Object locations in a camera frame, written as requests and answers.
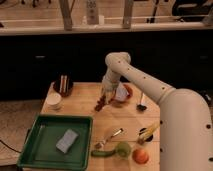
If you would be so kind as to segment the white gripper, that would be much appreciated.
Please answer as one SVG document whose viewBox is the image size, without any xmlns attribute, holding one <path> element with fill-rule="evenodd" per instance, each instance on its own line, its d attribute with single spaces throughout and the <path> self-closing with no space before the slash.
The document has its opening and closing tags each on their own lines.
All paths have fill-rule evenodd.
<svg viewBox="0 0 213 171">
<path fill-rule="evenodd" d="M 106 100 L 107 95 L 107 103 L 111 103 L 115 99 L 115 90 L 117 89 L 119 82 L 120 79 L 118 77 L 104 76 L 102 79 L 101 99 Z"/>
</svg>

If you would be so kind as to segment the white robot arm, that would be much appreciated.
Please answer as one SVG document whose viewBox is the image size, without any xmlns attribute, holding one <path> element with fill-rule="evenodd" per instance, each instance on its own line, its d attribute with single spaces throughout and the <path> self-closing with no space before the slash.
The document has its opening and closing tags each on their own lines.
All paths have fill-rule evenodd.
<svg viewBox="0 0 213 171">
<path fill-rule="evenodd" d="M 160 171 L 213 171 L 213 122 L 207 102 L 190 89 L 176 89 L 130 65 L 126 52 L 112 52 L 102 92 L 125 77 L 160 108 Z"/>
</svg>

